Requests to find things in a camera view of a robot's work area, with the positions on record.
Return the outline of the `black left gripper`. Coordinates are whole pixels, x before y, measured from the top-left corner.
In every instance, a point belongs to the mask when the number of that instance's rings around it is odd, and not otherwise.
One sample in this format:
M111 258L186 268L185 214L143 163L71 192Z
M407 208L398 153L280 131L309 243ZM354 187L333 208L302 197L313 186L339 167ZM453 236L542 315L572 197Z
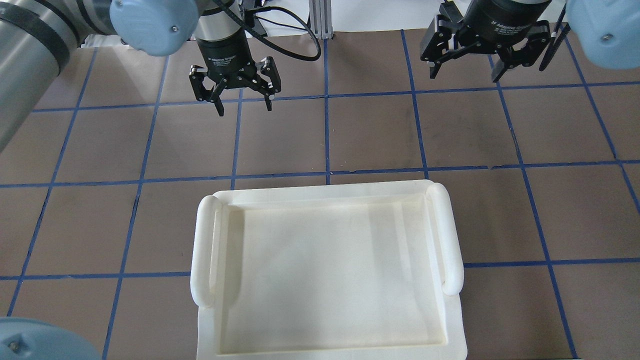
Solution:
M218 116L226 110L220 98L225 90L249 88L263 95L268 112L273 110L275 94L282 89L281 76L275 60L267 56L258 63L253 60L244 30L237 30L225 39L196 38L205 66L192 65L189 81L197 101L208 101Z

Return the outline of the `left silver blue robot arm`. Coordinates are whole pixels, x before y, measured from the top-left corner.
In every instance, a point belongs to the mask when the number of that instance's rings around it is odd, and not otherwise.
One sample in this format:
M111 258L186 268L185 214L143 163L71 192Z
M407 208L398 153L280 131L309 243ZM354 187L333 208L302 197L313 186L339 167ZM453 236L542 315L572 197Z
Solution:
M195 39L205 66L192 66L190 83L220 116L222 91L252 89L271 109L282 89L274 59L253 60L246 34L259 34L235 0L3 0L0 16L2 149L90 35L117 35L154 57Z

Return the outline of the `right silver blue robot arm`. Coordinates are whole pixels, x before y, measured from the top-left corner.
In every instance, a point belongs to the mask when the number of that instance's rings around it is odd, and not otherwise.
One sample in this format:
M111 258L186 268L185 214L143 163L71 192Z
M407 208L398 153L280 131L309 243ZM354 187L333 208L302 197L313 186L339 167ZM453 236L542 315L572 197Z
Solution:
M549 0L472 0L462 13L452 0L440 3L420 44L419 58L437 77L442 65L468 54L497 55L492 81L510 69L538 64L544 71L574 32L587 59L604 69L639 66L637 0L567 0L554 27L542 14Z

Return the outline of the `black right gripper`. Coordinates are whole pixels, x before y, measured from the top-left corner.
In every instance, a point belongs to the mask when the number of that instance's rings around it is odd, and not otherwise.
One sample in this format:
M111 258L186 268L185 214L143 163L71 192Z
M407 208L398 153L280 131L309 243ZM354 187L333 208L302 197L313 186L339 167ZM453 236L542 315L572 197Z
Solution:
M550 0L471 0L464 14L453 0L439 4L420 43L420 60L435 79L444 63L468 54L498 55L496 84L510 69L534 65L551 43L549 21L540 17Z

